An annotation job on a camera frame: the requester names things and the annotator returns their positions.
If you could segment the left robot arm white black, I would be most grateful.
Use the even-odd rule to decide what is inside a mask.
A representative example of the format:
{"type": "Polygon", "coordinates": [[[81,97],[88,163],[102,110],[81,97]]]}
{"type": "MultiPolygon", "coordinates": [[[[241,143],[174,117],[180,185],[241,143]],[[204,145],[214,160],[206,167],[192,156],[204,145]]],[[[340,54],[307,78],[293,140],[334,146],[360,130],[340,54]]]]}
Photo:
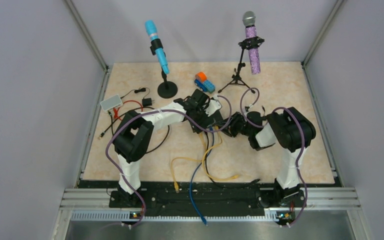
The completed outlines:
{"type": "Polygon", "coordinates": [[[108,160],[120,174],[117,192],[111,196],[121,207],[144,207],[139,193],[140,160],[148,151],[154,132],[188,121],[194,133],[208,131],[222,121],[220,97],[196,89],[191,96],[174,99],[166,106],[146,112],[128,111],[106,146],[108,160]]]}

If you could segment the black network switch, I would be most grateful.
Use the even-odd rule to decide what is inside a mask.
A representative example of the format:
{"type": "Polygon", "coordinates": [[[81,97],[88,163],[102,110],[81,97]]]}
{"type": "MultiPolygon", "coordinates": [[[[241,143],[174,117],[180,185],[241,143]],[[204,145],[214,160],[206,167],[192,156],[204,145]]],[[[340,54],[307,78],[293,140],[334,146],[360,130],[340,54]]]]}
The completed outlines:
{"type": "Polygon", "coordinates": [[[208,122],[209,127],[214,128],[215,126],[217,126],[219,129],[226,123],[220,110],[217,110],[211,116],[209,116],[208,122]]]}

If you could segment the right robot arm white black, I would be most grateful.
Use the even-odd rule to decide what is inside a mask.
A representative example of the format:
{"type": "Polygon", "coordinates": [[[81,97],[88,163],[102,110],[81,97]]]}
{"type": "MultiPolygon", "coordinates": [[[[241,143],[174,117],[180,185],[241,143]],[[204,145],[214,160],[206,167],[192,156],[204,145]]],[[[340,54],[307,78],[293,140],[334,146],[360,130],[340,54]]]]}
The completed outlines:
{"type": "Polygon", "coordinates": [[[303,183],[300,165],[307,148],[316,137],[311,121],[295,107],[283,108],[262,115],[257,111],[245,114],[236,112],[223,130],[229,137],[244,135],[252,149],[261,151],[275,144],[282,147],[282,165],[274,180],[271,191],[261,191],[256,197],[262,207],[289,207],[292,203],[305,200],[300,190],[303,183]]]}

